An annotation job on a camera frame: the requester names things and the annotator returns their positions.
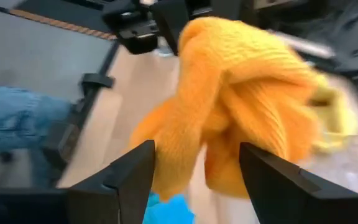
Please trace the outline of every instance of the gray floor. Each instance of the gray floor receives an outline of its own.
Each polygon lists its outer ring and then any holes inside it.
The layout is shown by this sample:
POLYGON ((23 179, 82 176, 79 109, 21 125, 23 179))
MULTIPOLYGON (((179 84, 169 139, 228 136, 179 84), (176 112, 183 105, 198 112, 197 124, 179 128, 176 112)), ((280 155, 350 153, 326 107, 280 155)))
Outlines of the gray floor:
MULTIPOLYGON (((0 6, 19 1, 0 0, 0 6)), ((0 13, 0 85, 77 100, 81 75, 97 72, 110 46, 107 40, 0 13)), ((0 163, 0 176, 7 175, 1 186, 29 186, 24 150, 15 152, 8 169, 0 163)))

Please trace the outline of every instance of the wooden table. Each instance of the wooden table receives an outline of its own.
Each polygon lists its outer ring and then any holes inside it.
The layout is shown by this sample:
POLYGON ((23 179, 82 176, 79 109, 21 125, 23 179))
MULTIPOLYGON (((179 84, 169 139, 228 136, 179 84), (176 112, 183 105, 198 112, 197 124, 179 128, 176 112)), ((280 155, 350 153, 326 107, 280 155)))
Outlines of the wooden table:
MULTIPOLYGON (((161 58, 154 52, 131 55, 120 47, 109 70, 109 76, 116 79, 116 84, 113 89, 105 88, 100 92, 76 154, 58 186, 69 187, 118 158, 136 124, 154 106, 173 94, 178 69, 176 57, 161 58)), ((350 84, 336 77, 331 78, 331 83, 346 92, 349 107, 358 119, 358 96, 350 84)), ((184 192, 197 223, 257 223, 249 201, 210 191, 205 186, 203 173, 201 154, 189 188, 184 192)))

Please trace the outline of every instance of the orange knit fabric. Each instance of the orange knit fabric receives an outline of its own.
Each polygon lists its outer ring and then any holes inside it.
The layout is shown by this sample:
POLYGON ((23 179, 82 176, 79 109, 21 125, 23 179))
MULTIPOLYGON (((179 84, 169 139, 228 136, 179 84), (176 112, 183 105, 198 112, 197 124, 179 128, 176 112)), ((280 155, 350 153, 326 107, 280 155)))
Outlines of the orange knit fabric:
POLYGON ((238 163, 240 142, 289 161, 309 155, 318 134, 307 102, 316 72, 274 35, 239 21, 191 21, 179 43, 176 94, 135 129, 130 148, 154 139, 152 190, 167 200, 185 190, 207 145, 206 183, 247 197, 238 163))

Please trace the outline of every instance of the blue jeans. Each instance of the blue jeans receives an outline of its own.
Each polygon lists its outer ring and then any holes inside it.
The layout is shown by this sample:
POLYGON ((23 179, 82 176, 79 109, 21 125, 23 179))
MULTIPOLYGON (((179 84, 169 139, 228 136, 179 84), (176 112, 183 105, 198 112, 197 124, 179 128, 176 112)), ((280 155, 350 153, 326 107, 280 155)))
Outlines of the blue jeans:
POLYGON ((53 120, 63 120, 68 101, 16 88, 0 87, 0 152, 26 148, 33 163, 33 182, 47 186, 50 169, 40 145, 53 120))

